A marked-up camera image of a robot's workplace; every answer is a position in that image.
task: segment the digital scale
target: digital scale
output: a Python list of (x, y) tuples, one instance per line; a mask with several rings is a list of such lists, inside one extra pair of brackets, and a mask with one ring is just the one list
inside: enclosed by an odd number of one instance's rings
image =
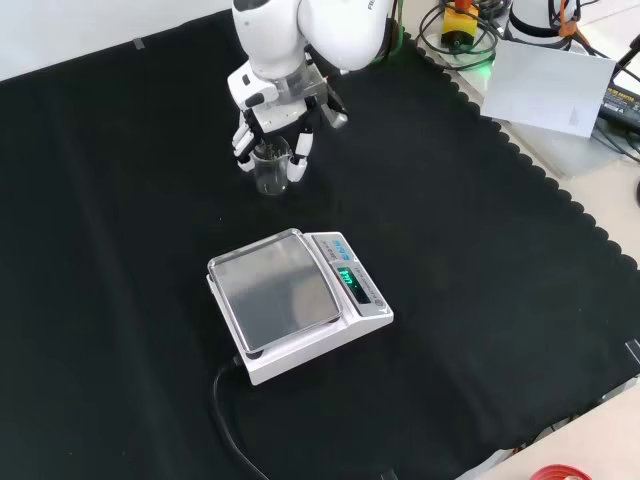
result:
[(338, 232), (287, 230), (216, 257), (208, 269), (253, 385), (393, 321)]

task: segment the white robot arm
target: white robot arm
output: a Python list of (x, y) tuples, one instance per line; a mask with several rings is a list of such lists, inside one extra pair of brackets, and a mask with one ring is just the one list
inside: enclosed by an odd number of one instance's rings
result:
[[(359, 70), (376, 56), (389, 0), (234, 0), (233, 18), (249, 60), (229, 76), (240, 127), (234, 154), (243, 161), (269, 134), (298, 127), (296, 156), (288, 170), (297, 181), (306, 167), (313, 132), (306, 117), (319, 107), (334, 128), (346, 110), (327, 85), (307, 43), (341, 70)], [(242, 163), (250, 170), (251, 163)]]

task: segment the white sheet of paper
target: white sheet of paper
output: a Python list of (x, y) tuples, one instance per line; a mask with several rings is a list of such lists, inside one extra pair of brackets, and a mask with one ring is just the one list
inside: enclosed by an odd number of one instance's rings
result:
[(498, 43), (482, 115), (589, 137), (615, 61)]

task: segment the stainless steel plate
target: stainless steel plate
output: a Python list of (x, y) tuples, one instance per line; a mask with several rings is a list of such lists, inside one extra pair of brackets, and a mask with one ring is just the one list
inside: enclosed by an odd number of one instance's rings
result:
[(335, 292), (298, 230), (209, 262), (243, 347), (259, 352), (340, 316)]

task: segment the clear plastic cup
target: clear plastic cup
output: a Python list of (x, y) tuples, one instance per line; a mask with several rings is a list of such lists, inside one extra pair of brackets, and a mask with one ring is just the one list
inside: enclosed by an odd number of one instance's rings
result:
[(250, 155), (254, 162), (253, 173), (258, 191), (264, 195), (284, 193), (289, 184), (287, 165), (293, 157), (287, 141), (282, 137), (263, 141)]

